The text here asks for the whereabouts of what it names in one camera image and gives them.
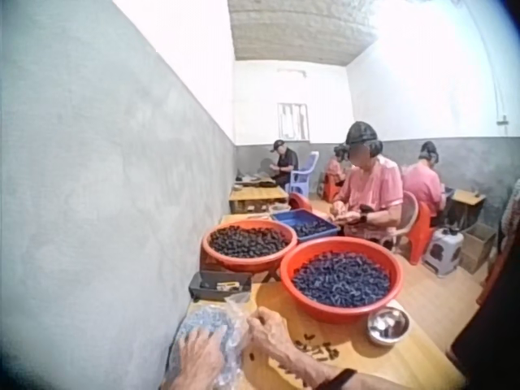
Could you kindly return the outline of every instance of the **black wristband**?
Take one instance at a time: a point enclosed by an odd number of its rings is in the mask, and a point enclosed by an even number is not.
[[[321,383],[316,390],[341,390],[341,388],[350,381],[357,371],[352,368],[345,368],[334,379]]]

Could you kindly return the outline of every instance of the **woman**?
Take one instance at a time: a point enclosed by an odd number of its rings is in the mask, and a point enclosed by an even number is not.
[[[345,144],[353,168],[332,204],[333,220],[344,225],[346,236],[380,242],[401,221],[399,167],[381,155],[383,143],[368,123],[353,124]],[[393,245],[391,241],[382,244]]]
[[[342,145],[338,145],[334,148],[334,157],[330,159],[325,168],[325,173],[334,178],[334,184],[341,187],[345,182],[345,170],[341,166],[341,163],[345,160],[346,149]]]
[[[424,202],[430,209],[430,226],[442,223],[442,213],[446,207],[444,186],[433,167],[439,162],[437,148],[431,141],[421,146],[419,161],[403,172],[403,189],[412,193],[418,202]]]

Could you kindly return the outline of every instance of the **ceiling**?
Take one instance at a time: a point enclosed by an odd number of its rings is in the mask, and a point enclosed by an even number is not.
[[[383,1],[228,0],[236,59],[345,66],[375,42]]]

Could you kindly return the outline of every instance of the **hand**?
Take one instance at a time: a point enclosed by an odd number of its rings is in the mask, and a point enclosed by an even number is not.
[[[171,390],[212,388],[224,365],[220,342],[225,331],[222,327],[211,336],[207,330],[195,329],[179,341],[180,373]]]
[[[344,214],[340,214],[336,217],[337,223],[356,223],[361,218],[361,214],[357,211],[347,211]]]
[[[331,206],[331,214],[333,216],[340,215],[345,210],[345,204],[342,201],[335,201]]]
[[[248,318],[248,323],[253,344],[278,362],[295,348],[285,320],[275,311],[259,307]]]

